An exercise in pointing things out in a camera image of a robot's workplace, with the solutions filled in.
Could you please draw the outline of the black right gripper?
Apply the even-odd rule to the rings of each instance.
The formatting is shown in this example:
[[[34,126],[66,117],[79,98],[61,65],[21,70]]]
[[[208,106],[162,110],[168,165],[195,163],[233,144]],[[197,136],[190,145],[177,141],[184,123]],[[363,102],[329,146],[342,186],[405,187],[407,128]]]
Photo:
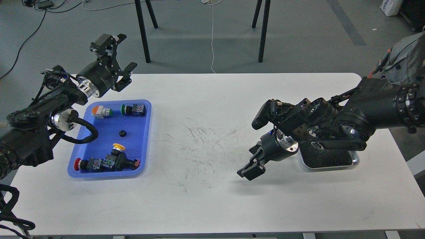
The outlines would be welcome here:
[[[249,149],[253,156],[249,163],[237,171],[240,177],[249,181],[263,175],[266,172],[264,165],[269,161],[282,161],[293,156],[299,151],[298,142],[292,137],[286,136],[279,129],[272,129]]]

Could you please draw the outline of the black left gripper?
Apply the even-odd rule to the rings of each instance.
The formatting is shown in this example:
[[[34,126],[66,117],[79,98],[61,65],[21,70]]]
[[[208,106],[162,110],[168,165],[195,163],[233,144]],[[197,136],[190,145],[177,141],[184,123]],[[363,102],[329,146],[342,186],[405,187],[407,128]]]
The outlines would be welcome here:
[[[96,54],[98,60],[77,74],[77,89],[87,97],[100,98],[110,89],[120,92],[132,82],[130,77],[137,63],[130,62],[123,70],[116,60],[108,63],[109,60],[116,59],[117,47],[126,38],[125,34],[102,34],[96,41],[91,42],[89,50]]]

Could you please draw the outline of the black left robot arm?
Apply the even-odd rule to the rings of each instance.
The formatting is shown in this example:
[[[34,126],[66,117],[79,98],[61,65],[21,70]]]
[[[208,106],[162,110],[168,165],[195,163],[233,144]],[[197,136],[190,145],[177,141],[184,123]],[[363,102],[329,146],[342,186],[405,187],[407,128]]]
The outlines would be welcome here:
[[[52,160],[61,139],[74,144],[97,139],[97,129],[79,118],[72,105],[85,105],[89,97],[102,97],[110,89],[120,92],[131,83],[137,64],[121,69],[116,60],[117,47],[125,39],[125,34],[102,34],[90,46],[97,59],[75,77],[59,65],[43,72],[43,83],[31,104],[6,117],[0,142],[2,179],[22,165],[36,167]]]

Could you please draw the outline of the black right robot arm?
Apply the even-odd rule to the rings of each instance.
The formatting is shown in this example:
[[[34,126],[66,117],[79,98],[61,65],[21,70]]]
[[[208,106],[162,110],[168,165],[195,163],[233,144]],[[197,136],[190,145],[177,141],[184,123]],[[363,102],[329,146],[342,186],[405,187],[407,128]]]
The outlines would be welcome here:
[[[307,98],[293,105],[267,100],[252,121],[256,130],[273,124],[249,151],[252,157],[237,174],[253,180],[270,161],[296,153],[309,169],[358,165],[357,151],[376,129],[424,127],[424,74],[411,83],[392,86],[387,79],[363,78],[356,88],[325,100]]]

